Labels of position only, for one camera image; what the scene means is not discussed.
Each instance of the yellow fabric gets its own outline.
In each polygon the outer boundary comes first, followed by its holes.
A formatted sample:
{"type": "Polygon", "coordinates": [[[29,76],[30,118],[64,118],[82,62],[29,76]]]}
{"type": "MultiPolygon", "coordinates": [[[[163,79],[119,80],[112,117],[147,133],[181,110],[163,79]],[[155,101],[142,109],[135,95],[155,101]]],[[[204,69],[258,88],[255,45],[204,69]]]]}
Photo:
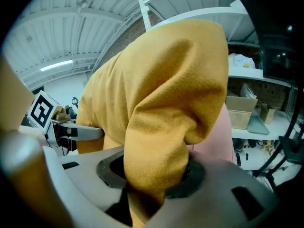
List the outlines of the yellow fabric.
{"type": "Polygon", "coordinates": [[[186,144],[211,131],[227,80],[228,47],[219,24],[185,19],[152,29],[90,78],[76,123],[103,128],[105,138],[104,144],[78,142],[78,152],[124,145],[127,181],[161,204],[185,171],[186,144]]]}

